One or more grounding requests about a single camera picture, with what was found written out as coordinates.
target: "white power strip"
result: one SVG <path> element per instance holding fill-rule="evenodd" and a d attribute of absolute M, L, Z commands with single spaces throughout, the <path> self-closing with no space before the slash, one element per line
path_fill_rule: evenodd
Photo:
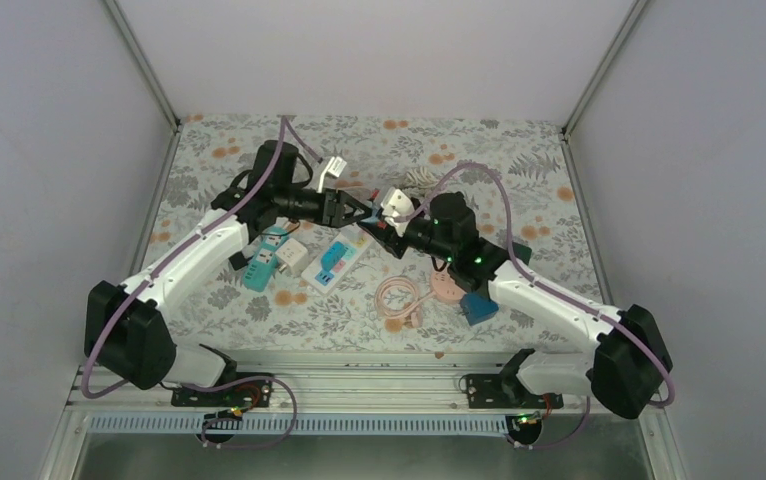
<path fill-rule="evenodd" d="M 329 295 L 373 243 L 371 236 L 359 227 L 343 227 L 324 252 L 306 267 L 301 278 L 312 288 Z"/>

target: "floral pattern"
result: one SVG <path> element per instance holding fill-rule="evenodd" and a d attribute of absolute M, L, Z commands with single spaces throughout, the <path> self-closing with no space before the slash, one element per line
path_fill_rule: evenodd
<path fill-rule="evenodd" d="M 331 186 L 383 191 L 404 172 L 426 167 L 438 176 L 458 162 L 477 161 L 502 175 L 514 214 L 513 234 L 533 248 L 531 266 L 548 278 L 600 299 L 592 259 L 574 202 L 556 126 L 508 120 L 387 119 L 298 116 L 292 125 L 323 155 L 348 161 Z M 215 195 L 249 168 L 263 141 L 277 137 L 279 118 L 265 115 L 195 115 L 184 125 L 163 194 L 145 262 L 182 240 L 209 208 Z M 305 172 L 298 169 L 296 180 Z M 477 212 L 480 231 L 502 244 L 506 220 L 500 195 L 482 172 L 466 171 L 448 183 L 462 191 Z M 317 255 L 336 231 L 303 222 L 293 234 Z M 255 245 L 245 249 L 250 255 Z M 321 296 L 300 278 L 277 274 L 264 292 L 242 285 L 229 265 L 185 299 L 167 318 L 179 341 L 222 349 L 513 352 L 538 347 L 574 348 L 539 319 L 502 307 L 489 321 L 470 327 L 456 305 L 430 300 L 421 307 L 418 328 L 379 318 L 374 291 L 393 275 L 429 290 L 431 265 L 408 252 L 392 258 L 374 245 L 335 291 Z"/>

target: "white connector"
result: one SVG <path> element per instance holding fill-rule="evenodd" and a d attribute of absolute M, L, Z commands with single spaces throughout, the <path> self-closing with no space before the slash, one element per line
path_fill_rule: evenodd
<path fill-rule="evenodd" d="M 321 175 L 318 176 L 318 190 L 316 191 L 318 193 L 323 192 L 324 179 L 326 179 L 328 175 L 333 178 L 339 178 L 347 165 L 348 162 L 346 162 L 342 157 L 330 157 L 330 160 L 327 161 L 327 165 L 325 165 L 324 170 L 321 171 Z"/>
<path fill-rule="evenodd" d="M 407 222 L 396 222 L 394 218 L 405 217 L 415 211 L 409 196 L 401 190 L 392 187 L 386 192 L 383 200 L 381 200 L 380 208 L 383 211 L 383 220 L 395 227 L 398 236 L 403 237 L 404 232 L 407 231 Z"/>
<path fill-rule="evenodd" d="M 289 238 L 275 252 L 277 261 L 280 262 L 280 271 L 288 269 L 293 276 L 297 277 L 309 265 L 309 250 L 294 238 Z"/>

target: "white panel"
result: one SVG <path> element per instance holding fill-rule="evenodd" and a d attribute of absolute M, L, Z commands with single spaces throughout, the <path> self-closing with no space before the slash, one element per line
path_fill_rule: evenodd
<path fill-rule="evenodd" d="M 564 123 L 632 0 L 119 0 L 178 114 Z"/>
<path fill-rule="evenodd" d="M 170 133 L 101 2 L 0 1 L 0 479 L 38 474 Z"/>
<path fill-rule="evenodd" d="M 693 478 L 766 478 L 766 3 L 653 2 L 572 135 L 620 305 L 658 319 Z"/>

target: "metal grate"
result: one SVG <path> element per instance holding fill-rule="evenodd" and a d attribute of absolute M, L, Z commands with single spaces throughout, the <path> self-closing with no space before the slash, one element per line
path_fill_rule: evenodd
<path fill-rule="evenodd" d="M 219 423 L 211 433 L 249 435 L 283 433 L 289 414 L 247 414 L 241 422 Z M 103 412 L 92 416 L 92 433 L 199 433 L 203 414 Z M 492 436 L 506 433 L 503 415 L 339 415 L 299 414 L 295 435 Z"/>

